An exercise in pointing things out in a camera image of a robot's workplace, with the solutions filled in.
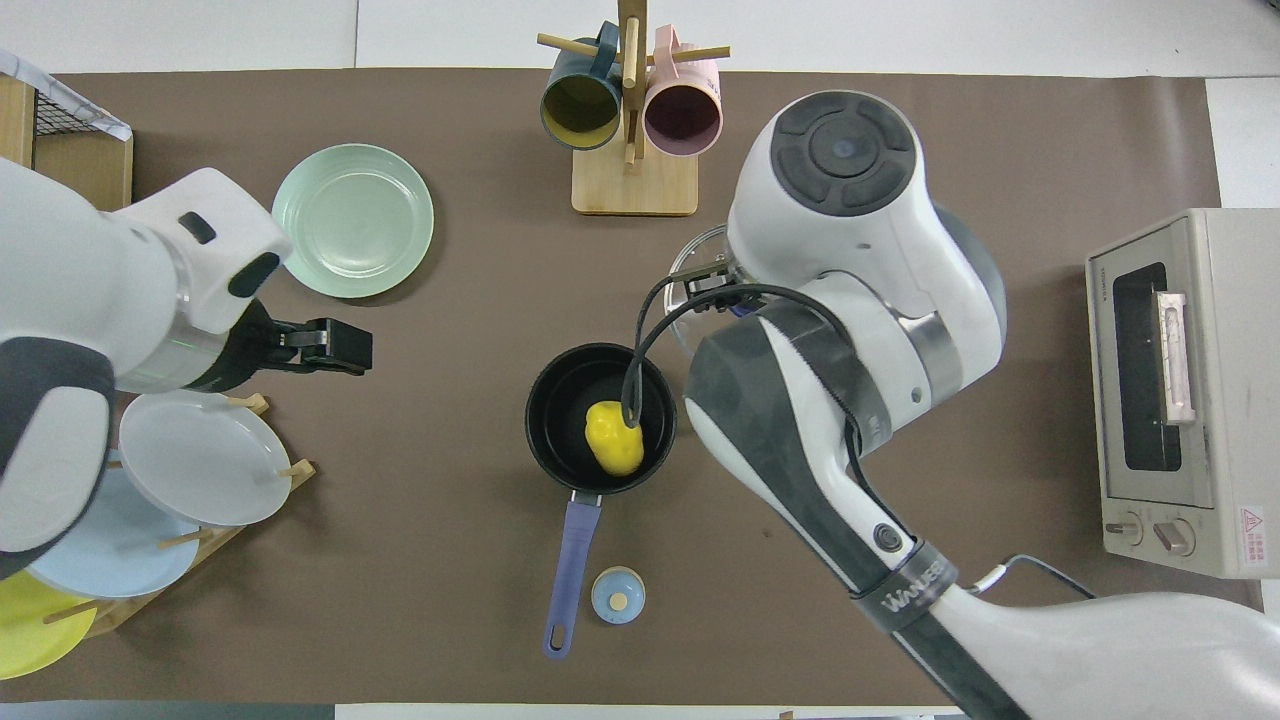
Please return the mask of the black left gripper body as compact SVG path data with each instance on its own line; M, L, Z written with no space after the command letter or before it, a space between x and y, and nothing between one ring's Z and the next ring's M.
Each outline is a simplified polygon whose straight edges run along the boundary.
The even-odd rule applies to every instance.
M310 374L340 372L364 375L372 368L372 334L335 318L306 323L270 316L253 300L230 328L214 364L187 389L220 393L242 386L259 372Z

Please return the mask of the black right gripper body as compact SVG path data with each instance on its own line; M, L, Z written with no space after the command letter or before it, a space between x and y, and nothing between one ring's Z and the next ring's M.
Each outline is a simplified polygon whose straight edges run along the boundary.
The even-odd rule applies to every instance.
M687 302L695 302L695 313L714 309L741 315L745 310L737 307L749 305L749 292L742 290L724 258L685 268L684 292Z

